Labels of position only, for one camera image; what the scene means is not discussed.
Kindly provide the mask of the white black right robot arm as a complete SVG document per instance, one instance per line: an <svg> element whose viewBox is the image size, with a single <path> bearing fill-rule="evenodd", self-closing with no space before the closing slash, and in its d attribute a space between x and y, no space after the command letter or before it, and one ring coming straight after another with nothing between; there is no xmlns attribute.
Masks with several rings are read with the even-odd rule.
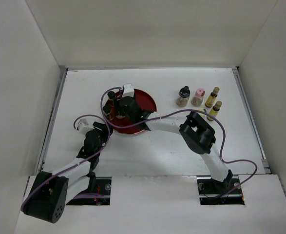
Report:
<svg viewBox="0 0 286 234"><path fill-rule="evenodd" d="M196 111L186 117L161 117L156 112L143 110L133 97L115 98L115 115L126 116L130 124L147 131L163 131L181 135L188 148L199 154L211 175L211 183L217 193L225 193L230 188L233 177L231 170L221 160L214 148L215 130Z"/></svg>

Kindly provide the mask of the pink-cap spice jar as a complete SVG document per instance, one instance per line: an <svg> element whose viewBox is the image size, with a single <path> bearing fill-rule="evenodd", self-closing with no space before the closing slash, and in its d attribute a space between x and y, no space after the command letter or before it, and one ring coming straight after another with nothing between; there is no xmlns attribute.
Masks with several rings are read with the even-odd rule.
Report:
<svg viewBox="0 0 286 234"><path fill-rule="evenodd" d="M198 88L195 92L194 97L191 100L191 104L194 107L201 106L201 104L203 102L204 95L205 95L205 90L203 88Z"/></svg>

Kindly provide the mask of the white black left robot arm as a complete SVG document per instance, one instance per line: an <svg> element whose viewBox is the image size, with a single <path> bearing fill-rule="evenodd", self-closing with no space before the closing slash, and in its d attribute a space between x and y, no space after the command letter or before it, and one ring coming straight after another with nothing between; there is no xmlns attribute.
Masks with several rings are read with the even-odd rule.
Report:
<svg viewBox="0 0 286 234"><path fill-rule="evenodd" d="M65 205L75 196L81 192L92 194L96 189L93 170L112 133L111 126L94 122L85 133L83 145L71 163L56 171L37 174L28 197L21 205L21 211L25 215L56 223Z"/></svg>

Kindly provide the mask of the black-knob spice jar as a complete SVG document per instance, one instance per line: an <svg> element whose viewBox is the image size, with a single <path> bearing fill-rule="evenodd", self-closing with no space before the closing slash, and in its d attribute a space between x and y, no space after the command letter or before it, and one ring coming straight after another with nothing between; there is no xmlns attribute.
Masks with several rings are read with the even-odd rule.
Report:
<svg viewBox="0 0 286 234"><path fill-rule="evenodd" d="M125 115L122 112L117 111L117 112L115 112L115 117L117 119L123 119L125 117Z"/></svg>
<svg viewBox="0 0 286 234"><path fill-rule="evenodd" d="M179 90L178 98L176 99L176 105L179 107L185 107L190 98L190 89L188 86L184 86Z"/></svg>

